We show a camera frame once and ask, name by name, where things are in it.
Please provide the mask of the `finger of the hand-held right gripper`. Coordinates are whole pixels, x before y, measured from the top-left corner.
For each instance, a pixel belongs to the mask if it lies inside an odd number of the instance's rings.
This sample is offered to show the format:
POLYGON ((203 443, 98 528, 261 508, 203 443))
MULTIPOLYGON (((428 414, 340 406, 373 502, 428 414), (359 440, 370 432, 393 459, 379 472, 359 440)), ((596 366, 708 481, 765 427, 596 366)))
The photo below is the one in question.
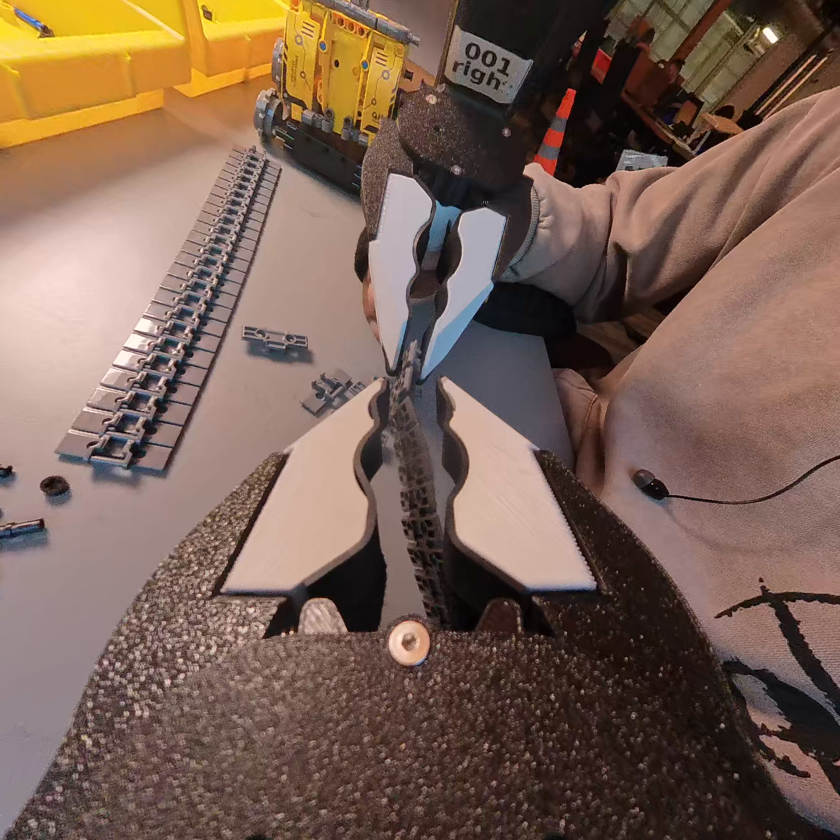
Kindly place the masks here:
POLYGON ((423 337, 418 378, 426 380, 453 349, 489 297, 508 220, 491 208, 462 213, 455 225, 453 269, 435 297, 435 316, 423 337))
POLYGON ((436 202, 414 177, 391 172, 385 181, 369 269, 385 368, 395 375, 410 319, 410 290, 418 277, 417 247, 430 228, 436 202))

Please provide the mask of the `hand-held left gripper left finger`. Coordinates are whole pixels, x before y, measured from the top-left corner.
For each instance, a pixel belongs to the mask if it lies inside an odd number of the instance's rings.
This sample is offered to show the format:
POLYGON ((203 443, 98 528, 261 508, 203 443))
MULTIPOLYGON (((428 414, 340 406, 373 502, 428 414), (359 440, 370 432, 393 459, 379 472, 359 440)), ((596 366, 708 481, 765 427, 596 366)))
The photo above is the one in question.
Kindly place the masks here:
POLYGON ((223 595, 290 595, 365 548, 376 526, 389 383, 376 379, 282 452, 276 478, 234 553, 223 595))

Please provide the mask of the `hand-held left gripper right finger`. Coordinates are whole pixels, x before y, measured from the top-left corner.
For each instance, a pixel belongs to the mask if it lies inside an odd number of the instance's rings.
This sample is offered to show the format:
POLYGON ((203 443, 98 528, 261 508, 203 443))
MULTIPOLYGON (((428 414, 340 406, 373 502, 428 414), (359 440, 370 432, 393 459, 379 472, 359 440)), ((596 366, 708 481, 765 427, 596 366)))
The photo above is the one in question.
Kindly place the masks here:
POLYGON ((538 448, 447 377, 437 380, 453 549, 525 595, 594 592, 595 575, 538 461, 538 448))

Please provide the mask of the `grey toy track belt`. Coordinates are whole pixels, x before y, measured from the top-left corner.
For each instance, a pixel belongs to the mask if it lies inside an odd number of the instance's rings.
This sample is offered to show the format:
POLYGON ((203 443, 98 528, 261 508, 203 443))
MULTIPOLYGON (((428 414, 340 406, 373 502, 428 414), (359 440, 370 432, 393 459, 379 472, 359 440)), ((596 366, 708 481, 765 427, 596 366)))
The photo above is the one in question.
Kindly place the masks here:
POLYGON ((444 531, 429 447, 413 402, 422 366, 419 344, 410 342, 390 380, 387 427, 400 482, 402 530, 423 609, 433 625, 452 630, 457 614, 444 578, 444 531))
POLYGON ((254 263, 280 164, 233 148, 119 352, 56 448, 90 465, 168 470, 254 263))

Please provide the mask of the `double grey track link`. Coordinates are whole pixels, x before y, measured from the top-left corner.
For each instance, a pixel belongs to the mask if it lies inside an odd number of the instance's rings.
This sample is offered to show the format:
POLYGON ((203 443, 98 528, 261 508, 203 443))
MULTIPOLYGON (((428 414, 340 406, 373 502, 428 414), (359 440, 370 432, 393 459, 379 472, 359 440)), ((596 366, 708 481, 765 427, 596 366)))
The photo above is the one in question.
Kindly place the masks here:
POLYGON ((308 337, 303 334, 245 325, 241 340, 248 345, 252 354, 291 355, 308 354, 308 337))

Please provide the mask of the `yellow toy robot vehicle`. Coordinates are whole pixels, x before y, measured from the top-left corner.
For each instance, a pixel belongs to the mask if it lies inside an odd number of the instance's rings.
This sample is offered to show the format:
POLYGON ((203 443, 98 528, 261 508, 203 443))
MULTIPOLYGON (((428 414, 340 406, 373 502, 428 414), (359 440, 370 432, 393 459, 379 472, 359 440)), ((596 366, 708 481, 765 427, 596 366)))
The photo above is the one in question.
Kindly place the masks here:
POLYGON ((279 142, 303 167, 359 194, 364 157, 382 124, 396 118, 419 44, 369 2, 290 2, 272 53, 273 86, 255 105, 261 143, 279 142))

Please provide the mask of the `pile of small building pieces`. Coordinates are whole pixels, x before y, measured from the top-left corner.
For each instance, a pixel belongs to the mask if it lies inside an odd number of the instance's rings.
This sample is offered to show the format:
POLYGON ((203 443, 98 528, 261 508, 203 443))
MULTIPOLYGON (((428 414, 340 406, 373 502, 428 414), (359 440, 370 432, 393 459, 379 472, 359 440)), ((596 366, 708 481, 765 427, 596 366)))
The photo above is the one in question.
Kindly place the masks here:
MULTIPOLYGON (((14 468, 10 465, 1 465, 1 480, 14 477, 14 468)), ((43 518, 24 521, 2 521, 1 540, 11 540, 27 537, 30 534, 40 533, 46 530, 46 522, 43 518)))

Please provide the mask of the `person's right forearm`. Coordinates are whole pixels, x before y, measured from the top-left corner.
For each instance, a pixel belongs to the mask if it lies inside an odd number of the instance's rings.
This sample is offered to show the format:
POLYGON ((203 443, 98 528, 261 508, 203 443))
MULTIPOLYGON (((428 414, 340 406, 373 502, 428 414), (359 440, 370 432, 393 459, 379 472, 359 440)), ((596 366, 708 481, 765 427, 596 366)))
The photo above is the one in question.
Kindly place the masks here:
POLYGON ((756 285, 836 264, 838 141, 835 87, 680 167, 575 188, 530 164, 532 219, 502 279, 598 322, 686 291, 718 267, 756 285))

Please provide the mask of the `grey desk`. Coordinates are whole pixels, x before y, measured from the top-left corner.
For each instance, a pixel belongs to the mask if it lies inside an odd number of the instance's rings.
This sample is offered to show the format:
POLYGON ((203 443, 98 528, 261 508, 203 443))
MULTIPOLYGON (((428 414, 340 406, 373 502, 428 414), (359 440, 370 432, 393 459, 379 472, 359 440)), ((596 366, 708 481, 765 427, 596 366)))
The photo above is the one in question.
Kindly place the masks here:
POLYGON ((353 256, 363 216, 287 161, 255 262, 165 475, 58 459, 71 422, 169 269, 228 153, 258 141, 263 77, 2 153, 2 833, 55 757, 89 675, 173 549, 316 419, 309 382, 384 371, 353 256), (244 326, 308 337, 249 352, 244 326))

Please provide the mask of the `person's right hand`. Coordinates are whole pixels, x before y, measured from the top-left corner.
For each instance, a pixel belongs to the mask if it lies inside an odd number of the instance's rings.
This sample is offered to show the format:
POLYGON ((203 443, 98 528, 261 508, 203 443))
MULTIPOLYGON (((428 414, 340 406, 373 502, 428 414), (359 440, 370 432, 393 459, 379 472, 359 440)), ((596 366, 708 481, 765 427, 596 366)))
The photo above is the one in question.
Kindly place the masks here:
POLYGON ((374 336, 374 339, 380 346, 382 346, 382 336, 380 326, 377 320, 375 294, 372 287, 370 271, 367 271, 361 283, 361 301, 364 318, 368 327, 374 336))

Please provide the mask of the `orange traffic cone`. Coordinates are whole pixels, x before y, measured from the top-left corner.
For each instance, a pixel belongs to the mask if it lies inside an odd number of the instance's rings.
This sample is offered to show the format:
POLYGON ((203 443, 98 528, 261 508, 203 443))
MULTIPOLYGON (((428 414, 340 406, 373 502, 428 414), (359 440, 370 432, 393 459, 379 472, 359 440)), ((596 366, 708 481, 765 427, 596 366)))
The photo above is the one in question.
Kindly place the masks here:
POLYGON ((550 176, 555 176, 557 172, 560 152, 564 142, 564 134, 574 106, 575 97, 576 89, 574 87, 568 87, 549 127, 542 137, 537 153, 532 158, 532 162, 539 165, 550 176))

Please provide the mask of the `person's beige hoodie torso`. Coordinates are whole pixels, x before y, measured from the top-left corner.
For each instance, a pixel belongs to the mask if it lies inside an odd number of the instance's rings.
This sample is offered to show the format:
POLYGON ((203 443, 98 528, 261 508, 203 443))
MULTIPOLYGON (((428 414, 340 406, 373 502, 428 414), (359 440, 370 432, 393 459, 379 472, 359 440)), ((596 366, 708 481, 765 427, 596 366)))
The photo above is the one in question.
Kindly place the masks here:
POLYGON ((556 375, 576 471, 700 619, 794 809, 838 835, 838 262, 756 285, 715 268, 616 370, 556 375))

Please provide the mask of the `yellow plastic storage bin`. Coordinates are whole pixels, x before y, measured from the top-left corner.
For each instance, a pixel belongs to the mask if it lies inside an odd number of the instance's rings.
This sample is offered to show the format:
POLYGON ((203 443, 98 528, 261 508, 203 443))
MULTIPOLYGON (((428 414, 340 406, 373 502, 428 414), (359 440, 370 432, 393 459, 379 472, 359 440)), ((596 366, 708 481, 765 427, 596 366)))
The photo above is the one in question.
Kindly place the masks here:
POLYGON ((189 98, 267 77, 288 2, 182 1, 191 77, 175 87, 189 98))
POLYGON ((190 77, 181 2, 1 2, 3 149, 160 108, 190 77), (55 37, 38 38, 12 6, 55 37))

